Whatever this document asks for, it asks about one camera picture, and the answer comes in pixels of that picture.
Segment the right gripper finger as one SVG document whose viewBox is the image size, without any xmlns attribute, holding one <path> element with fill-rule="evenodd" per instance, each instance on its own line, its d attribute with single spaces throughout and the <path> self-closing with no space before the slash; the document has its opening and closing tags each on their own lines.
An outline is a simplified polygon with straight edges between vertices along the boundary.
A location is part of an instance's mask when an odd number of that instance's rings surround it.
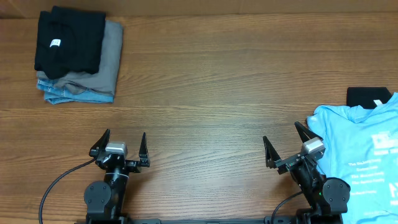
<svg viewBox="0 0 398 224">
<path fill-rule="evenodd" d="M 311 130 L 309 130 L 308 128 L 306 128 L 303 124 L 301 124 L 300 122 L 296 121 L 294 123 L 295 128 L 298 132 L 298 135 L 300 136 L 301 140 L 303 143 L 314 139 L 314 138 L 319 138 L 320 140 L 322 140 L 323 138 L 320 137 L 319 135 L 315 134 L 314 132 L 312 132 Z"/>
<path fill-rule="evenodd" d="M 278 168 L 277 163 L 281 161 L 280 156 L 278 155 L 271 142 L 268 140 L 267 136 L 263 136 L 263 142 L 266 153 L 266 166 L 271 169 Z"/>
</svg>

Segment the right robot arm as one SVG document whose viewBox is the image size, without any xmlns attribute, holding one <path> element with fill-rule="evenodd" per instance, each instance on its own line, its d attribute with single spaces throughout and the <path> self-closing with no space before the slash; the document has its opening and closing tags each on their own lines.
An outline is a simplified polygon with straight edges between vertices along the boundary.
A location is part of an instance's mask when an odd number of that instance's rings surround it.
<svg viewBox="0 0 398 224">
<path fill-rule="evenodd" d="M 298 209 L 290 223 L 342 223 L 342 214 L 348 211 L 347 203 L 351 187 L 336 177 L 326 177 L 317 170 L 317 161 L 325 152 L 323 138 L 300 122 L 294 123 L 302 140 L 301 151 L 286 159 L 281 159 L 267 136 L 263 142 L 266 153 L 266 166 L 277 169 L 279 174 L 286 172 L 300 187 L 300 191 L 283 200 L 272 212 L 270 222 L 278 223 L 277 212 L 287 202 L 298 195 L 304 195 L 309 208 Z"/>
</svg>

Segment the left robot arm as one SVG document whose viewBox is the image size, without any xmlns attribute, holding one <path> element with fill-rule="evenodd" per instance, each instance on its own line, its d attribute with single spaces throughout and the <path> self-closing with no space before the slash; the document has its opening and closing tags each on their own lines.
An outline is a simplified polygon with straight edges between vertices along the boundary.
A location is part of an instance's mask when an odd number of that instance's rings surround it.
<svg viewBox="0 0 398 224">
<path fill-rule="evenodd" d="M 102 181 L 92 182 L 84 193 L 87 206 L 86 223 L 131 223 L 129 215 L 122 212 L 129 174 L 140 173 L 150 166 L 146 135 L 142 135 L 139 159 L 127 159 L 125 142 L 111 142 L 106 130 L 91 147 L 89 156 L 105 171 Z"/>
</svg>

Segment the light blue printed t-shirt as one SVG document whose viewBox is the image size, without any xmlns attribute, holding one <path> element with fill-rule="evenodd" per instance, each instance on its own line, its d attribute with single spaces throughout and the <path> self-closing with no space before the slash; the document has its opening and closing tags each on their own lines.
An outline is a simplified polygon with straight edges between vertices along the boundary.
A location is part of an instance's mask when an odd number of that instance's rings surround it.
<svg viewBox="0 0 398 224">
<path fill-rule="evenodd" d="M 397 223 L 397 94 L 375 102 L 321 105 L 307 118 L 326 147 L 318 170 L 351 187 L 344 223 Z"/>
</svg>

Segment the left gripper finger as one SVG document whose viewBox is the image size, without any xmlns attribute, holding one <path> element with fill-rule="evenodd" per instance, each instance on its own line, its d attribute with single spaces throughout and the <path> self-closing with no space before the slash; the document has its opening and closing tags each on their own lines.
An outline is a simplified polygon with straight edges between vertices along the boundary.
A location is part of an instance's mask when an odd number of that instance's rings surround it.
<svg viewBox="0 0 398 224">
<path fill-rule="evenodd" d="M 106 145 L 109 142 L 110 137 L 110 129 L 107 129 L 104 134 L 96 141 L 96 143 L 91 147 L 91 151 L 102 151 L 105 149 Z"/>
<path fill-rule="evenodd" d="M 143 135 L 142 135 L 141 145 L 140 145 L 140 149 L 139 149 L 139 158 L 140 159 L 148 159 L 149 158 L 148 149 L 147 149 L 146 133 L 143 133 Z"/>
</svg>

